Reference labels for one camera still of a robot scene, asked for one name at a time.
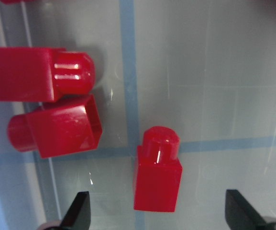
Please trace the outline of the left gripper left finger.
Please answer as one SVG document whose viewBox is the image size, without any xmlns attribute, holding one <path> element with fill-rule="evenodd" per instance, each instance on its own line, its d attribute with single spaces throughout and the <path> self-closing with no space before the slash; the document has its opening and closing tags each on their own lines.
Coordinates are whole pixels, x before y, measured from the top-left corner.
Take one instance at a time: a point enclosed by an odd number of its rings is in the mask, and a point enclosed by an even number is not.
<svg viewBox="0 0 276 230">
<path fill-rule="evenodd" d="M 78 192 L 62 219 L 62 230 L 88 230 L 91 224 L 89 192 Z"/>
</svg>

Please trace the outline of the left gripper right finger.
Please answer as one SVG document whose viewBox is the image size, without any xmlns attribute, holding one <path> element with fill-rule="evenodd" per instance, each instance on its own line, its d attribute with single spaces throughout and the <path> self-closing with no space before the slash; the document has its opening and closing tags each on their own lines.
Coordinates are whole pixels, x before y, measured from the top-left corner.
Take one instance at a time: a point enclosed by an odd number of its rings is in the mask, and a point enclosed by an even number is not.
<svg viewBox="0 0 276 230">
<path fill-rule="evenodd" d="M 235 189 L 225 193 L 225 220 L 231 230 L 271 230 L 263 217 Z"/>
</svg>

